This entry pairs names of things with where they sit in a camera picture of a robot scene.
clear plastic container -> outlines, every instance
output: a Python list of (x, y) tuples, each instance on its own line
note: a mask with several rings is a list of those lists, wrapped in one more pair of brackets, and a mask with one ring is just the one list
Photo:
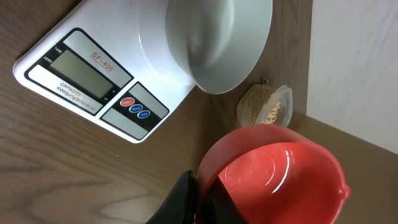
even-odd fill
[(254, 84), (242, 96), (236, 107), (242, 126), (276, 124), (287, 127), (293, 114), (293, 93), (287, 86), (278, 89)]

red bowl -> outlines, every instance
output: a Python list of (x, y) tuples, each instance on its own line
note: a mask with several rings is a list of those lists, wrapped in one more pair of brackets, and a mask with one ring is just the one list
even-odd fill
[(249, 223), (333, 223), (349, 197), (343, 170), (325, 148), (280, 126), (241, 128), (202, 160), (200, 200), (219, 177)]

white wall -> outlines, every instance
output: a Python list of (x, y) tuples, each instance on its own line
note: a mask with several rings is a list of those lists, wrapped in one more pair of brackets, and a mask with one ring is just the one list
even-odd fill
[(398, 154), (398, 0), (313, 0), (307, 114)]

red button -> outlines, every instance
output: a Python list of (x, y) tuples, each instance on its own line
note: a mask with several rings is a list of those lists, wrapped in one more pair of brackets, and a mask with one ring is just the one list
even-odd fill
[(120, 101), (120, 105), (122, 106), (131, 106), (136, 102), (136, 100), (132, 97), (126, 97), (125, 99)]

blue button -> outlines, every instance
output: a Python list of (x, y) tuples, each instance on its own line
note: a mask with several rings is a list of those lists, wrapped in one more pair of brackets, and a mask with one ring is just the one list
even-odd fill
[(138, 113), (138, 118), (144, 119), (147, 118), (150, 115), (150, 111), (141, 111)]
[(130, 106), (129, 111), (131, 113), (138, 113), (138, 112), (142, 111), (142, 109), (144, 109), (144, 107), (142, 105), (132, 105), (132, 106)]

